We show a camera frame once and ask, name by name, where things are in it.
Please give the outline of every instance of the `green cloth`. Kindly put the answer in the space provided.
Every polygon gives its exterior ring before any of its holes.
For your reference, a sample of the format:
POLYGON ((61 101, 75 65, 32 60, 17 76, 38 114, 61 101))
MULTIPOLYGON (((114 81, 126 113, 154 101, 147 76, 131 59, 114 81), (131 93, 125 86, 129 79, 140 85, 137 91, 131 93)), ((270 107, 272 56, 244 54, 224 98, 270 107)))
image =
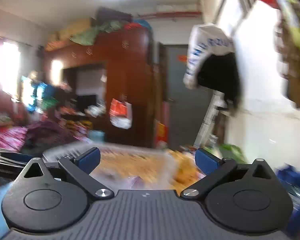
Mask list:
POLYGON ((42 100, 42 110, 45 111, 49 108, 54 107, 57 103, 59 103, 55 98, 49 97, 42 100))
POLYGON ((247 163, 245 156, 243 155, 241 149, 232 144, 221 144, 219 151, 222 154, 222 157, 228 157, 234 159, 237 163, 247 163))
POLYGON ((127 22, 125 22, 125 21, 106 22, 100 26, 100 31, 106 32, 106 33, 115 32, 115 31, 122 29, 126 23, 127 22))
POLYGON ((96 37, 99 34, 100 26, 94 26, 82 33, 78 33, 70 38, 71 41, 84 45, 84 46, 92 46, 96 37))
POLYGON ((94 27, 85 30, 82 33, 73 35, 70 38, 70 40, 84 46, 92 46, 99 32, 106 32, 106 33, 115 32, 122 29, 125 26, 125 24, 126 24, 125 21, 111 21, 111 22, 104 23, 101 26, 96 25, 94 27))

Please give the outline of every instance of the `blue gripper pad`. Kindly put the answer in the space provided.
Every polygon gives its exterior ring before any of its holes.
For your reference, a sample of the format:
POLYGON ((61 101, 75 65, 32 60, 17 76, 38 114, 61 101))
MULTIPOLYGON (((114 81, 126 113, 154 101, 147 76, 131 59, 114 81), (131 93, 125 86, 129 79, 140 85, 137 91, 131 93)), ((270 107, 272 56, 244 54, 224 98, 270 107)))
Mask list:
POLYGON ((77 165, 80 170, 90 174, 99 165, 100 159, 100 150, 97 147, 93 147, 84 154, 76 157, 74 164, 77 165))
POLYGON ((196 150, 194 159, 195 164, 205 175, 210 174, 223 163, 218 157, 202 148, 196 150))

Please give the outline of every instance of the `wooden wardrobe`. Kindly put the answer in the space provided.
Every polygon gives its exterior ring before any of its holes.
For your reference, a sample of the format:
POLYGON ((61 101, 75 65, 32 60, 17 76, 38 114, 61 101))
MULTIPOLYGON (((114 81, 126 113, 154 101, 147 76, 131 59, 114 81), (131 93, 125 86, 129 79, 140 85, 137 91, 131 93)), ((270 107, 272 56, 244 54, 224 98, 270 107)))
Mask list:
POLYGON ((60 60, 64 69, 102 64, 107 72, 106 106, 103 117, 91 118, 95 130, 106 134, 106 142, 151 147, 153 139, 154 93, 152 72, 152 37, 146 28, 101 33, 93 46, 73 43, 45 52, 44 70, 50 80, 52 60, 60 60), (109 119, 112 98, 125 95, 132 104, 132 127, 114 127, 109 119))

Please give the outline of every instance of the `bright window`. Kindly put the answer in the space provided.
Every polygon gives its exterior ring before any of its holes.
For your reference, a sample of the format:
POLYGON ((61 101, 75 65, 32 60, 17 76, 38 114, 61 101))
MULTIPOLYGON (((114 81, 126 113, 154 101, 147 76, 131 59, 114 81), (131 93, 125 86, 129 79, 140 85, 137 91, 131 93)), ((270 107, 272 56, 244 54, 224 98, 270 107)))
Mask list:
POLYGON ((12 96, 17 95, 20 52, 18 46, 4 42, 0 47, 0 84, 2 90, 12 96))
POLYGON ((230 36, 238 22, 243 17, 243 9, 240 0, 226 0, 220 12, 217 22, 226 35, 230 36))

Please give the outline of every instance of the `clutter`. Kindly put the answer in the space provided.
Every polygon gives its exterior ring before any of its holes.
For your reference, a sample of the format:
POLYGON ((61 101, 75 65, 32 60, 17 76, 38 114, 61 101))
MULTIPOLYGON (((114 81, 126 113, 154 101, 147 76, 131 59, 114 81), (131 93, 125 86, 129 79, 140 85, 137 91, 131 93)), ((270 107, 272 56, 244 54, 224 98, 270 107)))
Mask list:
POLYGON ((60 114, 73 114, 73 115, 75 115, 76 112, 72 107, 62 106, 62 107, 60 107, 60 114))
POLYGON ((90 176, 114 192, 169 188, 176 161, 166 152, 108 143, 91 145, 99 148, 101 161, 90 176))
POLYGON ((93 117, 98 117, 106 113, 106 106, 104 103, 100 103, 98 106, 88 106, 85 112, 93 117))
POLYGON ((88 132, 88 138, 94 142, 104 142, 105 141, 105 133, 102 131, 89 131, 88 132))
POLYGON ((29 112, 35 111, 37 106, 37 72, 32 71, 28 77, 21 77, 22 80, 22 102, 29 112))
POLYGON ((85 32, 86 30, 94 27, 95 25, 96 20, 93 18, 84 18, 77 20, 68 27, 53 33, 48 39, 48 44, 46 45, 45 50, 52 51, 71 45, 72 42, 70 39, 73 36, 85 32))
POLYGON ((93 125, 90 121, 72 121, 66 120, 65 128, 69 129, 73 136, 87 136, 93 125))
POLYGON ((147 28, 150 32, 152 32, 152 27, 146 20, 135 19, 135 20, 133 20, 133 22, 134 23, 139 23, 141 26, 147 28))
POLYGON ((247 160, 241 149, 236 145, 221 144, 219 146, 219 151, 221 152, 222 158, 232 158, 237 163, 247 163, 247 160))
POLYGON ((92 46, 94 44, 95 38, 99 34, 99 31, 100 27, 94 26, 89 28, 88 30, 85 30, 84 32, 73 35, 70 40, 84 46, 92 46))
POLYGON ((185 188, 199 181, 202 176, 199 175, 200 171, 194 160, 178 151, 169 150, 168 153, 174 157, 178 164, 178 171, 173 177, 171 189, 176 190, 180 195, 185 188))
POLYGON ((160 123, 156 123, 156 131, 155 131, 155 146, 158 149, 164 149, 168 143, 168 128, 160 123))
POLYGON ((140 23, 128 23, 124 26, 126 30, 142 28, 143 26, 140 23))
POLYGON ((281 54, 281 61, 288 65, 288 70, 280 71, 288 80, 284 94, 300 108, 300 0, 278 0, 282 19, 275 34, 276 49, 281 54))
POLYGON ((0 127, 10 128, 13 125, 12 119, 6 113, 0 113, 0 127))
POLYGON ((106 7, 99 7, 96 14, 98 25, 103 25, 105 22, 110 21, 132 21, 132 15, 123 13, 106 7))
POLYGON ((56 122, 44 120, 27 126, 25 143, 20 153, 41 157, 50 148, 77 141, 68 129, 56 122))
POLYGON ((100 26, 100 31, 105 33, 112 33, 122 29, 126 23, 126 21, 105 22, 100 26))
POLYGON ((18 152, 25 143, 27 130, 25 127, 12 127, 0 132, 0 148, 18 152))

